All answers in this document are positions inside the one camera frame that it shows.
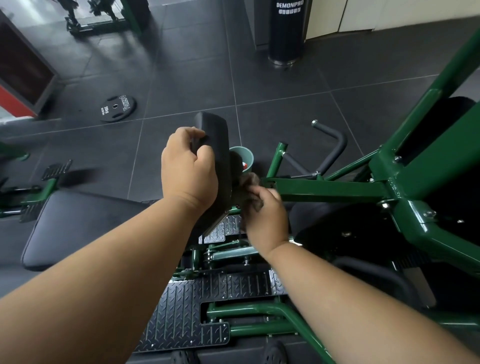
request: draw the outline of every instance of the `teal bucket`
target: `teal bucket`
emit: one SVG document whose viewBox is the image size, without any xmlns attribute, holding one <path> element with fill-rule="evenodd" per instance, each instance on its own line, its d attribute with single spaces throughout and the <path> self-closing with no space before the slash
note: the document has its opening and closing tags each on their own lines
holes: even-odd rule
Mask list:
<svg viewBox="0 0 480 364">
<path fill-rule="evenodd" d="M 253 153 L 249 148 L 245 148 L 244 146 L 233 146 L 230 150 L 237 153 L 240 157 L 242 162 L 247 164 L 247 168 L 243 170 L 243 173 L 250 172 L 252 170 L 253 165 Z"/>
</svg>

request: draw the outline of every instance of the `human arm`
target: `human arm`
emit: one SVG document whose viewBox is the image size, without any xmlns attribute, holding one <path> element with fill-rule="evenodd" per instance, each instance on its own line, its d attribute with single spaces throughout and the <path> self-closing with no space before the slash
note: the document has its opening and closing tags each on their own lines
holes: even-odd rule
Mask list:
<svg viewBox="0 0 480 364">
<path fill-rule="evenodd" d="M 180 128 L 162 154 L 164 198 L 0 300 L 1 363 L 124 363 L 217 193 L 210 147 Z"/>
<path fill-rule="evenodd" d="M 288 243 L 288 219 L 278 193 L 258 186 L 251 192 L 264 207 L 246 214 L 250 242 L 338 364 L 479 362 L 425 316 Z"/>
</svg>

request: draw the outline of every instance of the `bolt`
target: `bolt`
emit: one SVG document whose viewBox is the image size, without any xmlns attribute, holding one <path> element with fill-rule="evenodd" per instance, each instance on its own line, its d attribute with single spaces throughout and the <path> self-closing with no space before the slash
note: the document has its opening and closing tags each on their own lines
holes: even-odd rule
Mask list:
<svg viewBox="0 0 480 364">
<path fill-rule="evenodd" d="M 435 216 L 437 216 L 437 213 L 435 211 L 425 211 L 423 213 L 423 215 L 426 217 L 426 218 L 434 218 Z"/>
</svg>

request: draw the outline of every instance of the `hand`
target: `hand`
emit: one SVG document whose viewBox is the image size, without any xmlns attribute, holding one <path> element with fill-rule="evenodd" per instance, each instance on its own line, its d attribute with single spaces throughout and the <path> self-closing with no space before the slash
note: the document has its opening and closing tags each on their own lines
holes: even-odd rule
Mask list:
<svg viewBox="0 0 480 364">
<path fill-rule="evenodd" d="M 197 155 L 190 150 L 190 141 L 204 136 L 203 130 L 178 128 L 162 152 L 163 197 L 186 201 L 199 216 L 213 204 L 218 192 L 213 149 L 201 146 Z"/>
<path fill-rule="evenodd" d="M 243 212 L 247 235 L 250 243 L 268 261 L 275 248 L 288 243 L 287 212 L 276 190 L 250 186 L 249 191 L 259 196 L 264 206 L 259 212 L 253 207 Z"/>
</svg>

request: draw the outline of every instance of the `right arm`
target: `right arm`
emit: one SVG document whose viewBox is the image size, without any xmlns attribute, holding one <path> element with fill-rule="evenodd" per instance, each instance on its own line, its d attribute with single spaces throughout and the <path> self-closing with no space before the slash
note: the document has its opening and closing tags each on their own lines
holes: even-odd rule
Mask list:
<svg viewBox="0 0 480 364">
<path fill-rule="evenodd" d="M 275 190 L 251 187 L 264 202 L 246 213 L 250 242 L 339 364 L 479 363 L 449 332 L 400 301 L 288 242 Z"/>
</svg>

